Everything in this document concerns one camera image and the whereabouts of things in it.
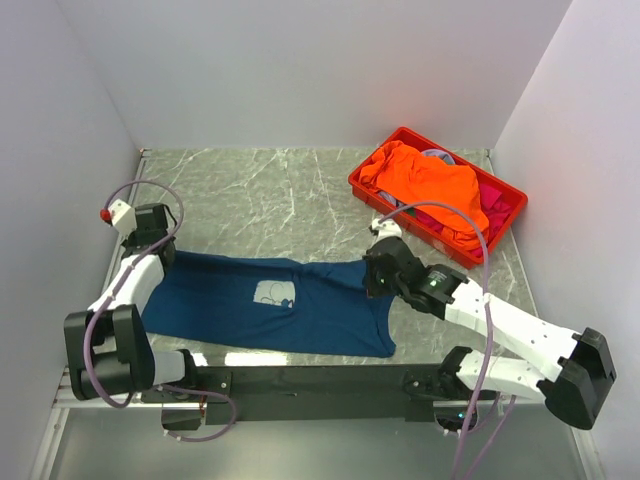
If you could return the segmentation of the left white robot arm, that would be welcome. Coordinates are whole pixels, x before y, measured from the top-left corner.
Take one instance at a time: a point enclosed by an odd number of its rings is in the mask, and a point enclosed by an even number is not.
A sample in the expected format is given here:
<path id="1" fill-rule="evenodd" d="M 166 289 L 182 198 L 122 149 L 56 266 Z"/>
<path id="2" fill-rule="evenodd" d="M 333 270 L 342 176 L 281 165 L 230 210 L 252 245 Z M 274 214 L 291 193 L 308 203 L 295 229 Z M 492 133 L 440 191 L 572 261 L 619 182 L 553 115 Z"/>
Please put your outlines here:
<path id="1" fill-rule="evenodd" d="M 193 356 L 186 349 L 154 350 L 142 322 L 152 293 L 176 257 L 173 238 L 157 244 L 170 232 L 169 223 L 175 217 L 163 203 L 133 208 L 121 200 L 101 216 L 112 226 L 124 228 L 124 253 L 118 272 L 99 299 L 64 320 L 72 392 L 80 401 L 100 396 L 86 367 L 89 358 L 94 376 L 109 397 L 164 385 L 176 401 L 189 401 L 200 388 Z"/>

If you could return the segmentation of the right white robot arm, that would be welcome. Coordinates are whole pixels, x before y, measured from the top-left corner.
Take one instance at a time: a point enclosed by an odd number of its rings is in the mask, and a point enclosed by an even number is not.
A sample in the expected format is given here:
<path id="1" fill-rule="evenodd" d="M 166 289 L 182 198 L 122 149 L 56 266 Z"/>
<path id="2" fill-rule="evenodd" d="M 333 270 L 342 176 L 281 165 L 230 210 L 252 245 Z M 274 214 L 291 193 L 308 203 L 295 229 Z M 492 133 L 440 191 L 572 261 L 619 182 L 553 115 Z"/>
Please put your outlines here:
<path id="1" fill-rule="evenodd" d="M 455 364 L 438 377 L 444 395 L 460 399 L 480 385 L 540 400 L 564 423 L 593 428 L 616 380 L 601 332 L 556 326 L 484 292 L 450 267 L 425 266 L 398 237 L 375 243 L 364 260 L 364 284 L 371 296 L 395 295 L 418 312 L 465 327 L 512 352 L 503 358 L 457 350 Z"/>

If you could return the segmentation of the blue mickey t shirt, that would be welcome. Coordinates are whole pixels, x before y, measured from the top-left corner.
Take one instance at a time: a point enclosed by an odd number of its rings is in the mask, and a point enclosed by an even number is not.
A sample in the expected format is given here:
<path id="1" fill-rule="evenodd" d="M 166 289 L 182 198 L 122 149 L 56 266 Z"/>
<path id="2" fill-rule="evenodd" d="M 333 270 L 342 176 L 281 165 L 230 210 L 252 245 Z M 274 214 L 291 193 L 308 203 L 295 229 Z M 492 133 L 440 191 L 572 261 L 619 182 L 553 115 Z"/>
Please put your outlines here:
<path id="1" fill-rule="evenodd" d="M 392 297 L 364 261 L 299 263 L 179 251 L 142 314 L 149 333 L 293 353 L 389 358 Z"/>

